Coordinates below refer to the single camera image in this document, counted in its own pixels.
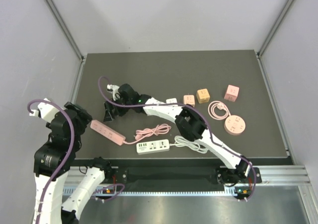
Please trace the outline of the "pink power strip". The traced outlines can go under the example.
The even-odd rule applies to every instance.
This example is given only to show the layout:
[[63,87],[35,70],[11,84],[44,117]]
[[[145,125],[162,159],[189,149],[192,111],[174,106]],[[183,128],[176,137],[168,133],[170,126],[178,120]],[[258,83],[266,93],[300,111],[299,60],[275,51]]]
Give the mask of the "pink power strip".
[[98,120],[92,120],[90,128],[119,146],[123,145],[126,139],[125,136]]

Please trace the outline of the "white cube plug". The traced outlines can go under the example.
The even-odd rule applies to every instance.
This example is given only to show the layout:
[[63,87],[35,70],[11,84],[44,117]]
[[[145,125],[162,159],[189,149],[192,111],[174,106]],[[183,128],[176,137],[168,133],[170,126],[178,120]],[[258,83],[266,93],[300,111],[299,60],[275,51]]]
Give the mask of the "white cube plug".
[[177,99],[176,98],[169,98],[166,100],[166,104],[175,104],[177,103]]

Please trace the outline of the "orange cube plug adapter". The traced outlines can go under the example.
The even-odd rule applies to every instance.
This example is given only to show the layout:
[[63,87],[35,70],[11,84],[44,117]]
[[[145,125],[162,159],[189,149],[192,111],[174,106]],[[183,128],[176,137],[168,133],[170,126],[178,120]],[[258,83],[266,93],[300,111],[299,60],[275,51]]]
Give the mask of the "orange cube plug adapter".
[[199,104],[207,103],[210,100],[210,94],[208,92],[208,89],[199,89],[196,92],[196,97]]

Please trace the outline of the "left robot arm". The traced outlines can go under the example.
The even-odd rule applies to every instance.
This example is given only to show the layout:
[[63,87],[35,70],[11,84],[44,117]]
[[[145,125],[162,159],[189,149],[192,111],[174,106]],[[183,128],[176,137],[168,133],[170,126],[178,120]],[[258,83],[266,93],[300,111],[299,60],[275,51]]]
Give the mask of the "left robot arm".
[[114,170],[110,162],[101,157],[90,160],[82,181],[63,201],[65,181],[92,116],[70,102],[61,108],[44,98],[32,100],[28,105],[34,103],[38,104],[37,109],[30,109],[29,115],[44,120],[50,133],[46,143],[34,155],[36,201],[33,223],[77,224],[98,185],[110,181]]

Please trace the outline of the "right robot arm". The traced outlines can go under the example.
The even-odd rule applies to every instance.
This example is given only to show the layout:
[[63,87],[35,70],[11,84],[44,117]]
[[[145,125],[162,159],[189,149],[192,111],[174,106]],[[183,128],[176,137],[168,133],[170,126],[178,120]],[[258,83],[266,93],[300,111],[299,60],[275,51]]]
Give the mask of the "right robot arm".
[[218,139],[212,133],[205,117],[192,106],[158,101],[149,95],[138,94],[128,84],[108,84],[106,89],[112,94],[113,99],[105,100],[116,108],[133,109],[137,113],[157,116],[174,123],[182,137],[190,142],[197,142],[216,155],[226,168],[232,171],[235,181],[244,182],[249,178],[250,161]]

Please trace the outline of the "pink round socket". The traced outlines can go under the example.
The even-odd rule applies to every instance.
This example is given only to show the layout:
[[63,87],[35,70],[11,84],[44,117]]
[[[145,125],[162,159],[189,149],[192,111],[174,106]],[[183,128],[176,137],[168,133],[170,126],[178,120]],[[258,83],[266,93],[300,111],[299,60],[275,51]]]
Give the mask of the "pink round socket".
[[238,136],[245,131],[246,124],[242,117],[237,115],[230,115],[225,119],[224,129],[228,134]]

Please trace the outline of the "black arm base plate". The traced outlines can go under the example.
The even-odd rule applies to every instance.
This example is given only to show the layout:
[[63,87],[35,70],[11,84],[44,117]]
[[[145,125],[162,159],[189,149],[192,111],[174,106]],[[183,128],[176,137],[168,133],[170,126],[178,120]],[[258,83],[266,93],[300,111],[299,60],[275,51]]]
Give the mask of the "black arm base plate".
[[118,167],[113,168],[116,183],[133,183],[138,180],[206,180],[212,184],[219,181],[247,184],[256,180],[261,183],[259,170],[249,172],[247,178],[239,178],[233,171],[222,167]]

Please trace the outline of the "light pink deer cube plug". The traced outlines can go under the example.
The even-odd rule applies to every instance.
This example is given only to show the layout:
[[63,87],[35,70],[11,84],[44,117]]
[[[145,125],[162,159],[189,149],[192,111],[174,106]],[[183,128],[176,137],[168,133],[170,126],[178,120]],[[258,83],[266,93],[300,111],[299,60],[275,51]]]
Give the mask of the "light pink deer cube plug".
[[183,103],[186,105],[190,105],[195,107],[195,96],[194,95],[184,95],[183,96]]

